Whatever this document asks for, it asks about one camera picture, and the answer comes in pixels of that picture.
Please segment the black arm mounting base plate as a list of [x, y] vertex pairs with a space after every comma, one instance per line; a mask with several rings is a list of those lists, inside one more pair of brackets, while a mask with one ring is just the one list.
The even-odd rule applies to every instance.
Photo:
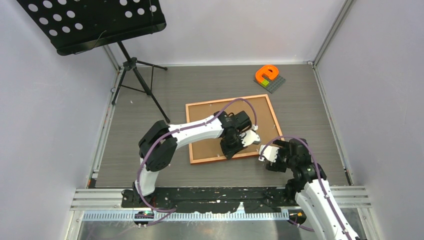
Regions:
[[283, 187], [157, 187], [140, 197], [135, 188], [121, 191], [123, 208], [152, 208], [161, 213], [276, 213], [282, 207], [302, 206], [307, 198]]

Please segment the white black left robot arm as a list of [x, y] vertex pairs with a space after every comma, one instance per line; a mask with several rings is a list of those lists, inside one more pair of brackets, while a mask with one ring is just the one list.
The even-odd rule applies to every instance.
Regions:
[[159, 120], [138, 142], [140, 167], [133, 183], [136, 203], [148, 207], [159, 172], [167, 167], [176, 150], [208, 139], [219, 139], [224, 157], [230, 160], [235, 154], [261, 142], [258, 126], [252, 124], [245, 111], [237, 114], [221, 110], [194, 122], [166, 124]]

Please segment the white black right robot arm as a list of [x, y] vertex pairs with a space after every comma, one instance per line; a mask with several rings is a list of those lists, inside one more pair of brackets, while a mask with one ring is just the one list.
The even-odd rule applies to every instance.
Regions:
[[293, 178], [284, 188], [284, 200], [298, 205], [320, 240], [359, 240], [331, 191], [327, 176], [303, 138], [278, 136], [259, 149], [260, 161], [269, 171], [291, 170]]

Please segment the copper picture frame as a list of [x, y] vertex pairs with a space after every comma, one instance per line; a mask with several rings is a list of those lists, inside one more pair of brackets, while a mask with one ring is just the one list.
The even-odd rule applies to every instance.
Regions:
[[[244, 96], [234, 97], [234, 98], [230, 98], [230, 99], [233, 99], [233, 100], [231, 100], [221, 110], [225, 111], [226, 108], [228, 108], [231, 104], [233, 104], [237, 101], [243, 101], [243, 102], [247, 103], [250, 106], [251, 110], [253, 111], [254, 121], [251, 121], [251, 123], [256, 124], [258, 126], [258, 118], [257, 118], [256, 111], [255, 111], [254, 107], [252, 106], [252, 104], [248, 100], [244, 99]], [[206, 122], [207, 120], [212, 119], [213, 117], [214, 117], [214, 113], [212, 115], [204, 118], [204, 119], [192, 121], [192, 122], [187, 122], [187, 123], [189, 125], [194, 125], [194, 124]], [[188, 129], [188, 130], [185, 131], [185, 133], [181, 134], [184, 137], [184, 140], [182, 141], [182, 143], [189, 146], [190, 144], [200, 142], [200, 141], [203, 141], [203, 140], [220, 139], [220, 138], [215, 138], [216, 135], [220, 132], [218, 130], [219, 126], [220, 126], [220, 121], [217, 120], [216, 123], [214, 123], [214, 124], [210, 123], [210, 124], [208, 124], [208, 126], [202, 126], [202, 127], [196, 127], [196, 128]], [[259, 155], [259, 150], [260, 150], [261, 145], [262, 145], [261, 142], [260, 142], [259, 145], [252, 144], [252, 145], [248, 146], [246, 149], [235, 154], [232, 159], [239, 159], [239, 158], [246, 158], [246, 157], [256, 157], [257, 158], [258, 155]]]

